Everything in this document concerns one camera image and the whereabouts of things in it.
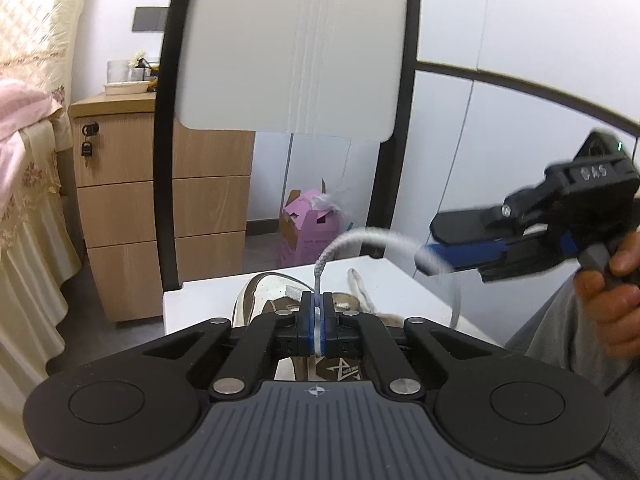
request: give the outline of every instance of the hand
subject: hand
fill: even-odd
[[[640,233],[629,233],[609,261],[616,276],[640,267]],[[574,277],[582,311],[596,325],[596,337],[612,357],[640,355],[640,289],[619,285],[604,290],[604,278],[596,270],[581,270]]]

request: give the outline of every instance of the sneaker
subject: sneaker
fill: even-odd
[[[380,314],[370,300],[362,277],[355,269],[348,270],[348,283],[353,294],[334,292],[336,312],[358,310],[375,314],[387,326],[402,326],[402,318],[394,314]],[[313,288],[279,272],[262,272],[244,286],[234,307],[233,326],[245,326],[264,312],[300,309],[300,298]],[[359,381],[363,378],[362,364],[353,358],[311,356],[282,359],[276,369],[277,381]]]

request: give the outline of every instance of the light switch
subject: light switch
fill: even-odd
[[[136,7],[132,32],[164,32],[167,7]]]

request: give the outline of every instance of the key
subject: key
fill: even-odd
[[[84,156],[84,165],[89,165],[89,157],[94,154],[94,146],[88,140],[80,146],[80,155]]]

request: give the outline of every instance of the pink box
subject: pink box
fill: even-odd
[[[308,198],[318,194],[320,192],[317,189],[303,194],[300,194],[300,190],[293,190],[289,194],[287,205],[280,215],[282,240],[278,245],[279,267],[315,263],[339,234],[340,217],[337,211],[315,211],[311,208]]]

